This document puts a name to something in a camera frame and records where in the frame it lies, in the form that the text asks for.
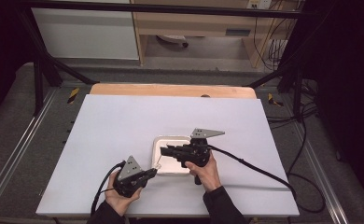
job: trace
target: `white table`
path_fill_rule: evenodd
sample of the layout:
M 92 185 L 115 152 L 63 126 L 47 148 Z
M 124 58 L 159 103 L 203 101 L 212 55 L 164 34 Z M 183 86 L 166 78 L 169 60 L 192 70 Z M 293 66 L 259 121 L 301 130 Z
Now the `white table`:
M 157 136 L 190 135 L 194 128 L 224 131 L 208 143 L 287 180 L 260 100 L 87 95 L 36 212 L 87 217 L 112 166 L 133 155 L 149 169 Z M 299 215 L 287 187 L 218 152 L 214 156 L 221 182 L 243 215 Z M 190 175 L 158 175 L 148 181 L 126 216 L 206 217 L 203 193 Z

